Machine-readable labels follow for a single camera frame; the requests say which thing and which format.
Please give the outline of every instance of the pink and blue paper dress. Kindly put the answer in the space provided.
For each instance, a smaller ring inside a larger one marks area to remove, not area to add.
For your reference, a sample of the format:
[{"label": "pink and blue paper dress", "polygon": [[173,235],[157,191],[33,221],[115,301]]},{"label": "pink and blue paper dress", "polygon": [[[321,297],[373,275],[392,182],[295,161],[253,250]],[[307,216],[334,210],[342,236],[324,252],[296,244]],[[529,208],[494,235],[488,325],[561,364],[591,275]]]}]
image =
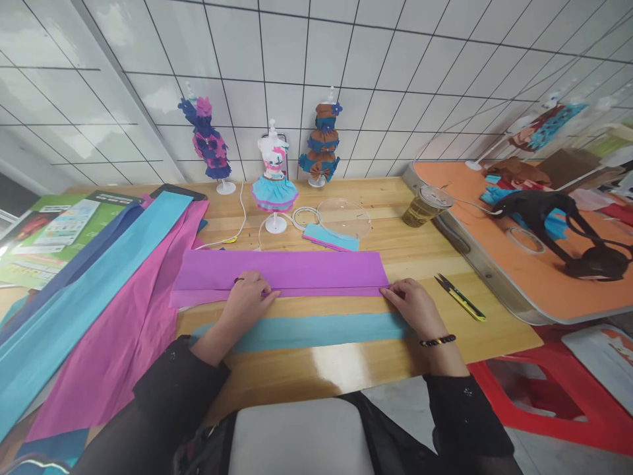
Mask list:
[{"label": "pink and blue paper dress", "polygon": [[181,99],[178,108],[193,126],[193,146],[200,158],[206,162],[206,175],[213,179],[224,179],[231,174],[229,160],[226,158],[228,147],[220,132],[211,127],[212,106],[209,98],[198,98],[196,105]]},{"label": "pink and blue paper dress", "polygon": [[257,207],[266,212],[290,211],[299,192],[282,170],[282,164],[288,154],[288,143],[274,134],[259,139],[257,146],[262,152],[265,167],[264,174],[251,188]]}]

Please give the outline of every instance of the white tile wall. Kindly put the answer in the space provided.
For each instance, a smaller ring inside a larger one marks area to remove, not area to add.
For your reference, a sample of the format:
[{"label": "white tile wall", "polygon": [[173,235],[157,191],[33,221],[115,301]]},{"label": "white tile wall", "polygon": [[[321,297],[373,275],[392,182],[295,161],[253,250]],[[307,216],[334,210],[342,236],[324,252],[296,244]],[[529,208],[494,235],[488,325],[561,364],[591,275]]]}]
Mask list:
[{"label": "white tile wall", "polygon": [[[329,86],[344,109],[335,179],[398,175],[419,153],[476,158],[556,87],[593,89],[591,99],[624,88],[602,119],[633,109],[630,0],[84,4],[93,33],[70,0],[0,2],[0,127],[77,183],[177,181],[177,170],[209,181],[177,108],[186,81],[211,99],[233,180],[261,173],[256,140],[269,119],[291,146],[291,176],[305,177],[297,159]],[[138,103],[112,87],[92,34]],[[145,112],[165,145],[139,125]]]}]

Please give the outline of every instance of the blue crepe paper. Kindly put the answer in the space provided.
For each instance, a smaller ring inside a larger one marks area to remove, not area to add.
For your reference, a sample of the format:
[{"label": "blue crepe paper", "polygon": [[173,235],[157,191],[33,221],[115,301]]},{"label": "blue crepe paper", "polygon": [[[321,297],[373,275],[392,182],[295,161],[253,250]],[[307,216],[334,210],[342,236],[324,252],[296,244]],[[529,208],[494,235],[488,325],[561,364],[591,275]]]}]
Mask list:
[{"label": "blue crepe paper", "polygon": [[[214,322],[197,329],[194,344]],[[233,347],[238,353],[312,348],[344,343],[402,339],[410,328],[399,313],[315,315],[262,319]]]},{"label": "blue crepe paper", "polygon": [[[505,198],[511,193],[520,191],[504,190],[496,187],[488,187],[486,188],[486,190],[487,191],[482,196],[480,196],[479,199],[490,206],[495,206],[497,201]],[[515,220],[519,226],[529,230],[528,225],[525,221],[523,221],[523,218],[519,213],[512,213],[510,217]],[[545,219],[545,231],[547,232],[548,236],[555,241],[558,241],[559,239],[567,239],[567,237],[565,236],[565,231],[567,231],[567,228],[568,226],[567,222],[565,221],[565,212],[562,210],[554,209]]]},{"label": "blue crepe paper", "polygon": [[57,291],[68,284],[72,284],[82,276],[83,273],[86,272],[86,269],[101,257],[101,254],[106,252],[106,249],[136,221],[142,212],[143,208],[140,203],[131,203],[126,206],[99,234],[77,253],[74,259],[71,259],[71,261],[31,299],[19,315],[0,329],[0,346],[7,341],[24,322],[29,320],[37,310],[41,309],[48,299],[55,295]]},{"label": "blue crepe paper", "polygon": [[80,278],[0,346],[0,440],[191,201],[161,193]]},{"label": "blue crepe paper", "polygon": [[361,242],[359,239],[354,239],[352,237],[348,239],[343,239],[342,237],[338,237],[336,234],[329,232],[322,226],[313,223],[309,223],[305,227],[305,230],[303,231],[303,237],[309,239],[310,241],[320,241],[316,244],[332,244],[336,247],[342,247],[343,249],[354,252],[358,251],[361,246]]}]

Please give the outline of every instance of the wooden tabletop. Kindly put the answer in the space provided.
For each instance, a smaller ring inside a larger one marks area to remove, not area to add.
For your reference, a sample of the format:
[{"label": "wooden tabletop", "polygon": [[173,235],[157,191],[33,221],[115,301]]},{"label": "wooden tabletop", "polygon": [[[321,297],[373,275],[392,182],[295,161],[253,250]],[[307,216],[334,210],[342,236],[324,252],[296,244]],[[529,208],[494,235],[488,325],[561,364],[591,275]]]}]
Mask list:
[{"label": "wooden tabletop", "polygon": [[[410,228],[400,216],[413,198],[401,178],[333,180],[315,189],[307,182],[295,182],[299,198],[295,207],[317,207],[328,198],[346,198],[365,207],[371,216],[371,232],[361,239],[361,251],[378,251],[391,281],[411,277],[421,282],[435,299],[442,318],[467,363],[487,360],[542,344],[532,328],[517,320],[497,300],[472,270],[466,260],[436,230],[432,223]],[[215,242],[234,236],[242,221],[237,191],[221,196],[213,183],[184,185],[207,195],[210,201],[205,219],[207,226],[199,233],[203,242]],[[156,186],[100,187],[118,193],[140,196]],[[68,193],[90,193],[96,188],[74,188]],[[243,200],[247,221],[237,242],[214,246],[228,251],[254,250],[257,231],[267,214],[260,211],[251,196],[251,186],[244,184]],[[288,224],[278,235],[262,229],[263,251],[329,251],[301,238],[301,232]],[[486,323],[472,319],[438,284],[433,276],[441,272],[455,284],[488,318]],[[224,302],[200,305],[181,312],[178,335],[216,321]],[[390,311],[383,298],[368,297],[301,297],[280,298],[266,318],[306,317]],[[217,422],[230,412],[255,406],[336,396],[350,391],[390,383],[422,374],[425,363],[415,339],[351,343],[318,348],[275,350],[249,354],[230,354],[226,364],[232,374],[208,414]]]}]

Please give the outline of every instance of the pink crepe paper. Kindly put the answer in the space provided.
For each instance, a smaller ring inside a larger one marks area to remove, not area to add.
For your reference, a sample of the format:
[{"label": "pink crepe paper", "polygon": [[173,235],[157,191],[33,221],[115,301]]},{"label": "pink crepe paper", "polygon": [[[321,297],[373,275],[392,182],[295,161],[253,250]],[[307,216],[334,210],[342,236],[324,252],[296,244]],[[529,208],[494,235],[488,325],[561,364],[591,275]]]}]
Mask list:
[{"label": "pink crepe paper", "polygon": [[389,286],[379,253],[186,251],[169,304],[226,300],[246,270],[261,272],[283,297],[380,297],[378,289]]},{"label": "pink crepe paper", "polygon": [[68,357],[27,441],[110,421],[173,340],[177,310],[167,303],[208,201],[189,205]]}]

